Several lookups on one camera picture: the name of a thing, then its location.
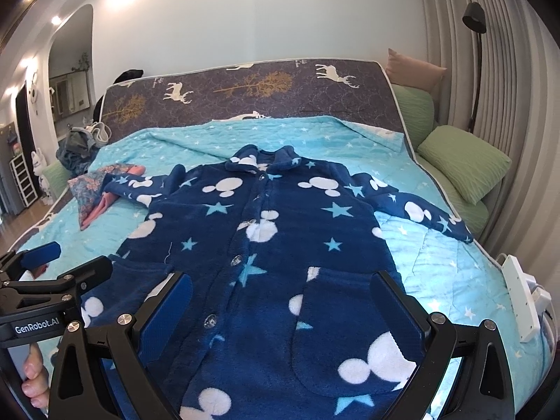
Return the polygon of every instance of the shirt collar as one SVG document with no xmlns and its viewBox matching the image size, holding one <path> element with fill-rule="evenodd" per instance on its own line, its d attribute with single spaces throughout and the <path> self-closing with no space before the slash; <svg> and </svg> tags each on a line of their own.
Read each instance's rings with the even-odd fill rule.
<svg viewBox="0 0 560 420">
<path fill-rule="evenodd" d="M 260 150 L 257 146 L 246 145 L 226 161 L 226 170 L 244 171 L 256 174 L 258 171 L 279 172 L 293 169 L 301 164 L 301 157 L 291 146 L 284 146 L 275 152 Z"/>
</svg>

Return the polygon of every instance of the floor lamp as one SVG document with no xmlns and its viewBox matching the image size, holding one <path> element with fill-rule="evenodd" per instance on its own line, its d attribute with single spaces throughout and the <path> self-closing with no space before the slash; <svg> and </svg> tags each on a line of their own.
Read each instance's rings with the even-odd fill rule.
<svg viewBox="0 0 560 420">
<path fill-rule="evenodd" d="M 474 97 L 474 106 L 472 115 L 469 120 L 469 132 L 474 130 L 474 123 L 477 119 L 478 98 L 481 94 L 481 78 L 482 78 L 482 35 L 486 33 L 486 15 L 484 9 L 479 3 L 473 1 L 467 5 L 465 14 L 463 15 L 463 23 L 472 31 L 477 33 L 477 54 L 478 54 L 478 81 L 477 94 Z"/>
</svg>

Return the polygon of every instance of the light blue quilt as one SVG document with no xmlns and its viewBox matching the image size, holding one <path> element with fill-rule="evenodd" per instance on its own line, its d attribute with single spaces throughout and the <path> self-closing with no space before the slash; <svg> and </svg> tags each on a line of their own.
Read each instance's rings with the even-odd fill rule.
<svg viewBox="0 0 560 420">
<path fill-rule="evenodd" d="M 449 210 L 431 178 L 408 155 L 403 135 L 343 122 L 329 116 L 211 122 L 182 128 L 153 128 L 134 133 L 103 148 L 90 170 L 116 163 L 146 166 L 147 175 L 168 174 L 176 164 L 187 169 L 230 158 L 246 144 L 275 151 L 284 145 L 309 158 L 344 164 L 351 175 L 368 172 L 400 191 L 418 194 Z M 22 249 L 58 241 L 62 256 L 52 262 L 48 277 L 56 277 L 99 255 L 116 252 L 141 222 L 146 209 L 118 200 L 90 227 L 80 232 L 77 205 L 72 200 Z M 519 410 L 540 384 L 548 365 L 541 335 L 521 344 L 503 276 L 474 244 L 464 244 L 414 222 L 376 213 L 407 293 L 428 311 L 441 311 L 454 323 L 478 325 L 494 320 L 502 334 Z M 45 354 L 55 342 L 43 342 Z M 451 390 L 459 361 L 450 364 L 432 403 L 437 418 Z"/>
</svg>

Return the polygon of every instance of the golden tree print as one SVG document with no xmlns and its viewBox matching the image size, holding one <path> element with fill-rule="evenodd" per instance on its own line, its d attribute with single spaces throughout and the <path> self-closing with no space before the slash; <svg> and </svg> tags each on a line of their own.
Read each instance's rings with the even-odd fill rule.
<svg viewBox="0 0 560 420">
<path fill-rule="evenodd" d="M 103 117 L 112 117 L 117 120 L 117 123 L 126 123 L 139 116 L 144 111 L 145 105 L 146 98 L 144 96 L 133 94 L 126 104 L 124 104 L 124 98 L 117 99 L 115 101 L 116 110 L 104 113 Z"/>
<path fill-rule="evenodd" d="M 214 93 L 225 92 L 227 96 L 232 96 L 236 90 L 243 90 L 246 96 L 270 97 L 273 93 L 285 93 L 292 88 L 292 76 L 287 72 L 271 72 L 264 79 L 260 79 L 258 74 L 251 74 L 245 80 L 229 88 L 214 90 Z"/>
</svg>

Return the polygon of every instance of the black door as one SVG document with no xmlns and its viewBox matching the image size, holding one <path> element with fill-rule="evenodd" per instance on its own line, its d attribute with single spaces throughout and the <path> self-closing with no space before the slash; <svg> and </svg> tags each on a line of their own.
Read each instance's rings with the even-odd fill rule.
<svg viewBox="0 0 560 420">
<path fill-rule="evenodd" d="M 32 125 L 29 121 L 29 111 L 27 110 L 27 86 L 24 85 L 21 91 L 16 97 L 16 119 L 17 119 L 17 131 L 20 136 L 20 146 L 23 152 L 23 157 L 25 163 L 27 164 L 27 170 L 29 170 L 29 175 L 31 176 L 31 182 L 35 191 L 41 190 L 39 187 L 39 178 L 33 173 L 33 161 L 32 152 L 35 151 L 35 143 L 33 142 Z"/>
</svg>

